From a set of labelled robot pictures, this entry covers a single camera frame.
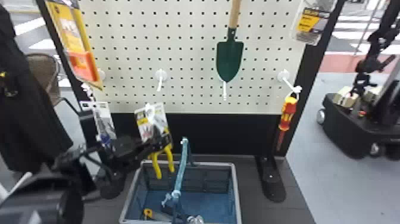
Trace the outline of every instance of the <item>pegboard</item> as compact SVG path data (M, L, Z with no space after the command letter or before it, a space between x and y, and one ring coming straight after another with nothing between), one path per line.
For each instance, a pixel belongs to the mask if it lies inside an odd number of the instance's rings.
M226 40L227 0L80 0L97 66L106 72L99 101L112 113L163 102L168 113L280 114L305 44L290 38L300 1L243 0L236 39L243 41L227 101L215 66L217 42ZM169 79L157 92L154 73Z

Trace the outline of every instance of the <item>black bag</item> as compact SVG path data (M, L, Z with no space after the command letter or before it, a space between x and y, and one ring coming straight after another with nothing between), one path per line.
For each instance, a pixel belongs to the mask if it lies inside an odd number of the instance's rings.
M14 97L0 95L0 153L10 170L37 172L73 143L14 37L10 15L0 5L0 67L19 88Z

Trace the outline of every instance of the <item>plastic bin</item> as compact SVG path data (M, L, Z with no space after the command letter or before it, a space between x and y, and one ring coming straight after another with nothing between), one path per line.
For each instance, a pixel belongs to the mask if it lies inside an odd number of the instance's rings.
M158 180L150 161L144 161L135 173L123 207L121 224L165 223L144 220L143 210L161 213L165 194L174 187L176 173L168 163L159 161L162 179ZM241 224L238 181L232 163L195 163L186 166L180 201L186 214L201 215L205 223Z

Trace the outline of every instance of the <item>chair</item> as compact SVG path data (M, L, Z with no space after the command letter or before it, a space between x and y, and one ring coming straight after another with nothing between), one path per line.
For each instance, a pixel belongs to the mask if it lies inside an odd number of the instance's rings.
M61 96L57 78L60 72L60 64L57 59L43 53L27 54L26 58L29 63L30 72L46 90L53 106L55 107L61 101L65 101L68 106L78 114L78 111L72 106L71 102L67 98Z

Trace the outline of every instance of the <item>screwdriver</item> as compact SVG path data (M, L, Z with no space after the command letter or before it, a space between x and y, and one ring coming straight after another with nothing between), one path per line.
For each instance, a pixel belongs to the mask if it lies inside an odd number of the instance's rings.
M285 137L285 133L290 128L290 122L292 121L292 117L296 112L297 99L291 96L285 98L285 103L282 107L282 115L280 116L280 123L278 125L279 135L276 144L276 151L280 151L280 146L283 142L283 137Z

